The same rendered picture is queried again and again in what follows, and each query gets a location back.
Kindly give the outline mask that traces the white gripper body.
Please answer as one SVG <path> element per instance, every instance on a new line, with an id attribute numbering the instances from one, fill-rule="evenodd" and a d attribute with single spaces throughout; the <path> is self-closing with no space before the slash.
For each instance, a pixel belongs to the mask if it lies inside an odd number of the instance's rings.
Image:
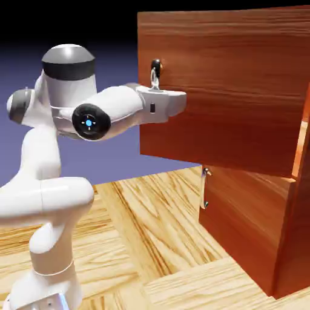
<path id="1" fill-rule="evenodd" d="M 186 93 L 182 91 L 167 91 L 168 95 L 168 116 L 177 116 L 186 108 Z"/>

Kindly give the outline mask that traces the small reddish wooden door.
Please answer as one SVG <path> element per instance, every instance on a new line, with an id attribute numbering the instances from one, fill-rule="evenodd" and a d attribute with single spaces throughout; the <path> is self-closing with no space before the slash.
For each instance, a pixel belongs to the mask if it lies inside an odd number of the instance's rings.
<path id="1" fill-rule="evenodd" d="M 262 288 L 272 295 L 285 214 L 295 190 L 292 178 L 221 167 L 209 168 L 208 206 L 200 224 Z"/>

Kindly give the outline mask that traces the reddish brown wooden cabinet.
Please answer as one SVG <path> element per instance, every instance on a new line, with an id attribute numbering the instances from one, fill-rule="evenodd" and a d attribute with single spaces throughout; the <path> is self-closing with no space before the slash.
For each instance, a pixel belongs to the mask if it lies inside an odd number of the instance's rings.
<path id="1" fill-rule="evenodd" d="M 292 137 L 276 134 L 270 147 L 262 167 L 221 168 L 295 180 L 291 204 L 285 214 L 274 291 L 269 295 L 281 298 L 310 286 L 310 82 L 302 93 L 295 133 Z"/>

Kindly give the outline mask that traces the large reddish wooden door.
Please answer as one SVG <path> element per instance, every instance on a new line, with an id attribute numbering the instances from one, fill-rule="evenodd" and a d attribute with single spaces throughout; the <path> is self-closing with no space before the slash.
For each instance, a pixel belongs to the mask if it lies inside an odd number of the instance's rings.
<path id="1" fill-rule="evenodd" d="M 292 174 L 310 85 L 310 3 L 231 11 L 140 12 L 139 82 L 185 111 L 140 128 L 142 154 L 273 176 Z"/>

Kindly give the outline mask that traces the curved metal door handle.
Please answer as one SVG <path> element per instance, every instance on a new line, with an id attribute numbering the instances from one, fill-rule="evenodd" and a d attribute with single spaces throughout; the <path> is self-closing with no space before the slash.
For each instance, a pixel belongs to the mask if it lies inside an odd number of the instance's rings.
<path id="1" fill-rule="evenodd" d="M 150 84 L 154 90 L 159 89 L 160 73 L 162 71 L 162 63 L 160 59 L 153 59 L 151 62 Z"/>

